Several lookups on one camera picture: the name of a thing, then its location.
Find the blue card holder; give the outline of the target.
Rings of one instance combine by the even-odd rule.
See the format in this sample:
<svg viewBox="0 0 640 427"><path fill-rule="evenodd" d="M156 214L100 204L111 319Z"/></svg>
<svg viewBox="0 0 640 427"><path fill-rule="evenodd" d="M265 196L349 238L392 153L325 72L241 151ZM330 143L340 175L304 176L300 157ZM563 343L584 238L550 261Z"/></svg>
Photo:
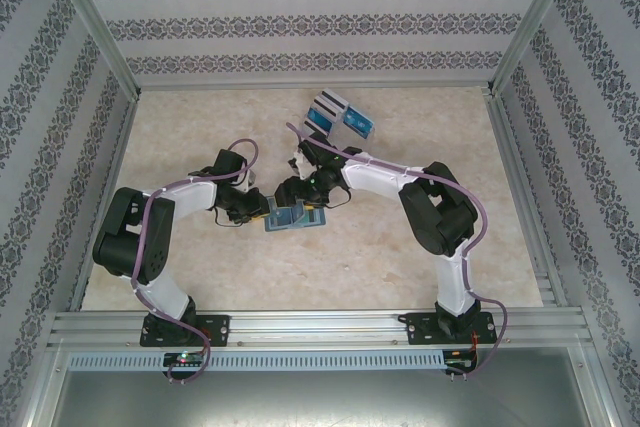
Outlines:
<svg viewBox="0 0 640 427"><path fill-rule="evenodd" d="M275 207L272 210L270 210L270 212L272 213L276 208L286 208L286 207L278 207L275 203ZM289 229L289 230L318 227L318 226L324 226L325 224L326 224L326 217L325 217L324 209L317 208L316 210L306 212L303 215L298 228Z"/></svg>

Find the blue credit card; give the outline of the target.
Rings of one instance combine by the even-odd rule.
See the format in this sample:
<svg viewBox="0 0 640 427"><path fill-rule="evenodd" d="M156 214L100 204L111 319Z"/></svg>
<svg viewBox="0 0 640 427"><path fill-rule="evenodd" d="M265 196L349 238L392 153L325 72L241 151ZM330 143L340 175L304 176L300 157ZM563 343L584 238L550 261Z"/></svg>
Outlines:
<svg viewBox="0 0 640 427"><path fill-rule="evenodd" d="M344 111L342 122L363 139L367 139L375 127L373 120L352 106L347 107Z"/></svg>
<svg viewBox="0 0 640 427"><path fill-rule="evenodd" d="M300 208L276 208L268 217L265 229L268 231L281 231L295 229L303 217Z"/></svg>
<svg viewBox="0 0 640 427"><path fill-rule="evenodd" d="M335 124L337 115L323 105L313 104L309 107L307 119L318 126L320 130L330 132Z"/></svg>

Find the clear acrylic card stand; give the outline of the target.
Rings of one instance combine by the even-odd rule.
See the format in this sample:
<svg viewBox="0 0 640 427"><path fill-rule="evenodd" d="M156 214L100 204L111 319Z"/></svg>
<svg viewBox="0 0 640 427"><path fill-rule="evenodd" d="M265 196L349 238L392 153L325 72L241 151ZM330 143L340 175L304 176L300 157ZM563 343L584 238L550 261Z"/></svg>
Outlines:
<svg viewBox="0 0 640 427"><path fill-rule="evenodd" d="M355 109L357 109L358 111L360 111L361 113L365 114L364 112L362 112L360 109L356 108L350 102L349 102L348 107L349 106L352 106ZM327 138L328 142L331 145L333 145L334 147L336 147L336 148L338 148L340 150L344 150L347 147L356 147L356 148L365 150L367 148L368 144L370 143L370 141L373 139L374 132L375 132L375 127L374 127L373 133L367 139L363 139L357 133L355 133L353 130L351 130L350 128L348 128L347 126L345 126L343 124L342 117L343 117L343 114L344 114L345 110L346 109L343 109L342 115L336 119L332 130L330 132L328 132L329 135L326 138Z"/></svg>

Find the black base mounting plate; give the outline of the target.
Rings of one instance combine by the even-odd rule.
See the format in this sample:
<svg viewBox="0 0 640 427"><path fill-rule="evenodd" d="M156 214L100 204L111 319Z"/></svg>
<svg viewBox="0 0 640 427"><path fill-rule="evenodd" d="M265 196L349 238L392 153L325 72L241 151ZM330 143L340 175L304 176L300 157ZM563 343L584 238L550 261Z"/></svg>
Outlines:
<svg viewBox="0 0 640 427"><path fill-rule="evenodd" d="M207 336L212 347L225 347L230 317L196 315L195 328ZM139 344L142 347L203 347L203 339L189 329L148 314L143 321Z"/></svg>
<svg viewBox="0 0 640 427"><path fill-rule="evenodd" d="M497 340L494 319L489 312L479 312L462 320L435 312L408 313L398 319L406 325L410 345L471 344L473 339L489 345Z"/></svg>

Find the grey metal sheet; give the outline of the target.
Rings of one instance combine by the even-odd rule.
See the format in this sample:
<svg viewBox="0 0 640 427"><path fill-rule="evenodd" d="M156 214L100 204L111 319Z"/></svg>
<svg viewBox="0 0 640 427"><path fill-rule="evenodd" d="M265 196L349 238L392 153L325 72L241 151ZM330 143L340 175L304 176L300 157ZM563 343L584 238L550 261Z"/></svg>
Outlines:
<svg viewBox="0 0 640 427"><path fill-rule="evenodd" d="M73 372L52 427L617 427L568 377L451 380L426 371Z"/></svg>

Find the aluminium mounting rail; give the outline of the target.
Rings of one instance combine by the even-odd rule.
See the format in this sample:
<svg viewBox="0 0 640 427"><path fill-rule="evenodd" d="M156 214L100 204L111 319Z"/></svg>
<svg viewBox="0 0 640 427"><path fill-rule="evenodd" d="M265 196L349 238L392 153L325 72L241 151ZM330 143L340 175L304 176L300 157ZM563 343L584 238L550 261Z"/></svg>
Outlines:
<svg viewBox="0 0 640 427"><path fill-rule="evenodd" d="M504 320L491 311L504 348L574 347L593 342L578 307L515 308ZM409 345L406 325L393 310L228 311L227 348L353 350ZM68 351L138 350L145 313L86 311L53 317L45 346Z"/></svg>

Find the thin aluminium wall rail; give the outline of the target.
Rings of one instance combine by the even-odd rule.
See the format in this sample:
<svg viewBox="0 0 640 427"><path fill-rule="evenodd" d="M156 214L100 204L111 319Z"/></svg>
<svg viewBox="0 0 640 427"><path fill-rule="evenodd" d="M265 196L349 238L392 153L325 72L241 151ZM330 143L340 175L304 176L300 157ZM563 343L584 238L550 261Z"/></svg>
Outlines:
<svg viewBox="0 0 640 427"><path fill-rule="evenodd" d="M467 88L478 87L490 90L489 81L309 81L309 82L222 82L195 84L148 84L142 92L155 91L207 91L207 90L271 90L271 89L323 89L323 88Z"/></svg>

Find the aluminium side rail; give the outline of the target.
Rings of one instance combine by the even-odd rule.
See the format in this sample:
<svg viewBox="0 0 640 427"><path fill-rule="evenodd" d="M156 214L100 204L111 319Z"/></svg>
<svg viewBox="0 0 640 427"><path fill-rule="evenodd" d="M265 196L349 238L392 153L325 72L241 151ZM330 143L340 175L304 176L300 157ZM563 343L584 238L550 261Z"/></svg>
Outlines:
<svg viewBox="0 0 640 427"><path fill-rule="evenodd" d="M61 304L56 311L79 310L91 271L91 249L105 204L115 186L124 148L135 117L137 100L121 101L114 107L93 161L81 210L65 257L68 266L60 277Z"/></svg>
<svg viewBox="0 0 640 427"><path fill-rule="evenodd" d="M485 95L484 100L543 305L567 307L570 302L562 287L504 107L491 94Z"/></svg>

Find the aluminium frame post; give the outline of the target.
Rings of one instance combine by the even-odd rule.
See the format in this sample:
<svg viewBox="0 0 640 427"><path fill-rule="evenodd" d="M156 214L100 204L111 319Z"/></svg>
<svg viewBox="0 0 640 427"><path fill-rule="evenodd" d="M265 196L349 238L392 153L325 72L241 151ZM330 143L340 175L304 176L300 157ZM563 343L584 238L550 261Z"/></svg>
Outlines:
<svg viewBox="0 0 640 427"><path fill-rule="evenodd" d="M529 42L541 25L546 12L553 4L553 1L554 0L532 0L497 67L493 78L488 82L487 87L482 89L485 97L494 97L505 88L506 83L510 79L511 73L516 68L521 57L524 55Z"/></svg>
<svg viewBox="0 0 640 427"><path fill-rule="evenodd" d="M71 0L76 11L84 22L88 32L95 40L99 50L106 59L119 85L130 101L137 101L141 88L129 68L124 56L105 20L100 14L94 0Z"/></svg>

